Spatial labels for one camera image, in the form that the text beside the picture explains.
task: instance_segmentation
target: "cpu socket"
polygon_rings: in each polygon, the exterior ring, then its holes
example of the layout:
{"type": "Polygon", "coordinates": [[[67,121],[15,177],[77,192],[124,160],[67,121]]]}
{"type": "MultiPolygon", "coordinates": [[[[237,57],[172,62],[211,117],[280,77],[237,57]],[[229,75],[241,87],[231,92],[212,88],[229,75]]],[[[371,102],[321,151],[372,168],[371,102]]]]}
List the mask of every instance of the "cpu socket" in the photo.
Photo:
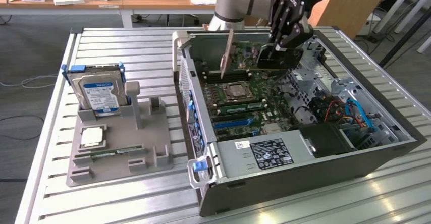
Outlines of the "cpu socket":
{"type": "Polygon", "coordinates": [[[233,82],[224,84],[223,91],[227,97],[227,101],[243,101],[255,98],[245,82],[233,82]]]}

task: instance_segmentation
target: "blue ram slot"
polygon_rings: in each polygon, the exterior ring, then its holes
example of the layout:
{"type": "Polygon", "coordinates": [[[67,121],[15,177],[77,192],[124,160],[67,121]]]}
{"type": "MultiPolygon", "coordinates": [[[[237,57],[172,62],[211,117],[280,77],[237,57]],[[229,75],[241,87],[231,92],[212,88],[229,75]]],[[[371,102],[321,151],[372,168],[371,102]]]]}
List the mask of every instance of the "blue ram slot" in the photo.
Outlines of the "blue ram slot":
{"type": "Polygon", "coordinates": [[[249,126],[249,124],[253,122],[252,118],[239,120],[239,121],[232,121],[232,122],[224,122],[224,123],[215,123],[213,128],[225,128],[225,127],[239,127],[239,126],[249,126]]]}

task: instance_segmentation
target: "metal slotted table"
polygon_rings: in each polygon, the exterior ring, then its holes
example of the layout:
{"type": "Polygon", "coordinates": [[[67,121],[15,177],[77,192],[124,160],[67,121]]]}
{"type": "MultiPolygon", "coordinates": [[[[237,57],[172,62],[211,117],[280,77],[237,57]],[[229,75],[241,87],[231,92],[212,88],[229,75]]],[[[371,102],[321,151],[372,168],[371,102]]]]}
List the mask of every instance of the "metal slotted table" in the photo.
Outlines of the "metal slotted table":
{"type": "MultiPolygon", "coordinates": [[[[353,42],[317,28],[423,135],[431,113],[353,42]]],[[[77,114],[71,87],[57,78],[16,223],[425,223],[431,219],[431,143],[393,159],[364,178],[261,204],[200,217],[188,185],[187,153],[172,79],[172,32],[200,28],[88,28],[69,35],[63,64],[123,62],[140,82],[139,100],[167,104],[175,167],[163,172],[69,188],[65,172],[77,114]]],[[[327,64],[347,74],[327,54],[327,64]]]]}

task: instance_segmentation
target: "blue cable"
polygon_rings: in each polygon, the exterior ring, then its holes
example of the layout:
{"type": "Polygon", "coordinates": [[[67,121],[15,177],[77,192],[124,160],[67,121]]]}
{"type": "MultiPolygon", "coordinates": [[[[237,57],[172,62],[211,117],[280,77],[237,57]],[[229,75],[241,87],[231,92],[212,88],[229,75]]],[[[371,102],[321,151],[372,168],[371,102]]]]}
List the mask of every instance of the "blue cable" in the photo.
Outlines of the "blue cable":
{"type": "MultiPolygon", "coordinates": [[[[353,99],[349,99],[349,100],[347,101],[347,103],[348,103],[348,102],[355,103],[355,105],[356,105],[356,107],[357,107],[357,109],[359,109],[359,112],[360,112],[360,114],[363,115],[363,118],[364,118],[365,124],[368,125],[368,127],[369,127],[369,128],[375,129],[376,127],[375,127],[375,125],[372,124],[372,121],[371,121],[371,120],[368,119],[368,117],[367,117],[367,114],[365,114],[365,112],[364,112],[364,110],[363,110],[361,104],[360,104],[356,100],[353,100],[353,99]]],[[[347,113],[347,115],[349,115],[348,105],[345,105],[345,113],[347,113]]]]}

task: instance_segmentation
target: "gray carpet floor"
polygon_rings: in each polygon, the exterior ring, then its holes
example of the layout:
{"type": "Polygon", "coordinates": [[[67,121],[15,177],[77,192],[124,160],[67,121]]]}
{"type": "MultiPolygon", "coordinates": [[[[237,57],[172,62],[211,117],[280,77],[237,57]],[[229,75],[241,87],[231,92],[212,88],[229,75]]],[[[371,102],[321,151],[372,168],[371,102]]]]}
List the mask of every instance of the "gray carpet floor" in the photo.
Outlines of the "gray carpet floor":
{"type": "MultiPolygon", "coordinates": [[[[200,16],[200,22],[208,23],[211,16],[200,16]]],[[[431,22],[421,27],[401,51],[412,45],[431,29],[431,22]]],[[[0,26],[0,82],[19,83],[23,79],[57,72],[69,28],[81,27],[121,27],[119,16],[13,16],[9,23],[0,26]]],[[[165,26],[165,16],[151,15],[135,27],[165,26]]],[[[171,15],[169,26],[181,26],[181,16],[171,15]]],[[[193,26],[193,19],[185,17],[185,26],[193,26]]],[[[393,35],[397,41],[403,33],[393,35]]],[[[407,88],[411,94],[431,108],[431,93],[428,86],[431,78],[431,53],[416,53],[421,42],[388,68],[389,74],[407,88]]],[[[384,41],[372,54],[379,61],[395,43],[384,41]]],[[[368,42],[369,50],[375,45],[368,42]]],[[[35,85],[52,83],[44,79],[35,85]]],[[[16,115],[37,115],[44,117],[48,109],[52,87],[24,89],[21,87],[0,86],[0,118],[16,115]]],[[[41,124],[36,118],[11,119],[0,122],[0,135],[21,138],[39,134],[41,124]]],[[[28,141],[12,140],[0,136],[0,179],[25,179],[33,159],[37,138],[28,141]]],[[[13,223],[25,183],[0,182],[0,223],[13,223]]]]}

